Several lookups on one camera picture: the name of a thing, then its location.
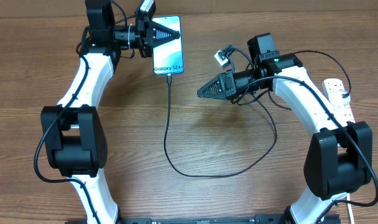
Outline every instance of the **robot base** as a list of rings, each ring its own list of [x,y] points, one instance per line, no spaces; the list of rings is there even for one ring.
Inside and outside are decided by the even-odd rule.
[[[294,224],[281,223],[283,215],[256,215],[244,218],[182,218],[151,220],[149,218],[125,219],[122,224]],[[83,222],[66,222],[66,224],[86,224]],[[339,215],[327,215],[322,224],[341,224]]]

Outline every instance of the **power strip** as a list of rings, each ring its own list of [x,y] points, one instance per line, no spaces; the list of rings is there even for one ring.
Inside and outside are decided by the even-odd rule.
[[[321,87],[327,100],[336,109],[340,110],[345,117],[347,117],[347,121],[355,123],[355,118],[351,106],[349,105],[349,102],[351,102],[351,96],[343,98],[343,94],[347,93],[343,81],[337,78],[329,78],[321,84]]]

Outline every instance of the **phone screen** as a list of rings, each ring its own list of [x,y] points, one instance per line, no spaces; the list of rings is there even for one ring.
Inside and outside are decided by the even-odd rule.
[[[156,17],[152,20],[181,33],[179,16]],[[183,73],[182,33],[179,39],[153,48],[153,68],[156,75]]]

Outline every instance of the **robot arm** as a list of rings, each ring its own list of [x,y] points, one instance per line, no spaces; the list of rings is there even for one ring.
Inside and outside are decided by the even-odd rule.
[[[290,106],[311,138],[304,165],[308,187],[297,202],[287,207],[280,223],[314,223],[332,201],[368,184],[371,174],[354,146],[344,137],[343,131],[330,120],[325,109],[302,83],[315,92],[338,123],[355,139],[369,164],[372,154],[371,129],[365,122],[352,123],[352,116],[347,116],[344,108],[333,106],[330,101],[337,103],[349,99],[337,94],[336,98],[331,99],[331,95],[330,101],[327,100],[310,80],[307,70],[294,54],[280,55],[270,34],[255,36],[247,45],[256,68],[237,73],[232,70],[221,73],[200,88],[198,96],[232,100],[240,94],[268,88]],[[220,59],[218,61],[222,66],[227,66],[226,63],[229,62],[224,57],[229,54],[226,50],[219,51],[215,57]],[[346,148],[347,151],[338,154],[338,146]]]
[[[59,169],[62,176],[85,184],[99,222],[122,223],[119,207],[113,201],[104,176],[108,156],[106,137],[98,116],[98,105],[107,82],[113,77],[122,50],[137,49],[142,57],[151,57],[154,47],[178,39],[180,33],[154,21],[154,0],[145,0],[136,10],[136,25],[116,26],[110,0],[86,0],[90,36],[81,46],[81,54],[89,65],[88,74],[74,102],[65,108],[56,125],[51,124],[77,91],[86,73],[86,63],[80,67],[66,95],[57,106],[46,106],[41,113],[48,163]],[[164,32],[154,38],[156,32]],[[64,136],[62,131],[80,130],[79,136]],[[76,182],[75,187],[87,213],[87,223],[98,223],[91,211],[87,195]]]

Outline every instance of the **wooden table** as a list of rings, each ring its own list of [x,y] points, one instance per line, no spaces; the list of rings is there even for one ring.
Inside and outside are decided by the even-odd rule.
[[[41,109],[54,105],[70,86],[78,68],[74,48],[87,24],[86,17],[0,19],[0,223],[63,223],[86,217],[70,184],[46,184],[37,178],[33,155],[42,135]],[[378,176],[378,11],[203,14],[182,16],[182,26],[186,71],[173,80],[167,142],[178,169],[187,174],[237,172],[270,147],[272,128],[258,104],[240,107],[196,95],[223,71],[213,58],[218,49],[233,43],[246,50],[247,40],[270,32],[283,54],[321,50],[345,66],[353,84],[355,119],[367,121],[374,133],[372,165]],[[244,69],[245,58],[232,57],[236,68]],[[329,58],[299,57],[318,86],[326,78],[346,83]],[[109,146],[106,177],[124,217],[282,213],[306,187],[303,164],[310,140],[291,111],[274,106],[267,97],[261,102],[279,132],[264,160],[227,179],[183,177],[163,152],[165,78],[153,75],[151,58],[122,59],[105,89],[99,115]],[[44,147],[39,163],[46,177],[60,177],[49,167]],[[373,184],[352,196],[360,202],[373,197]],[[377,206],[353,210],[357,223],[378,223]],[[333,211],[348,222],[345,205]]]

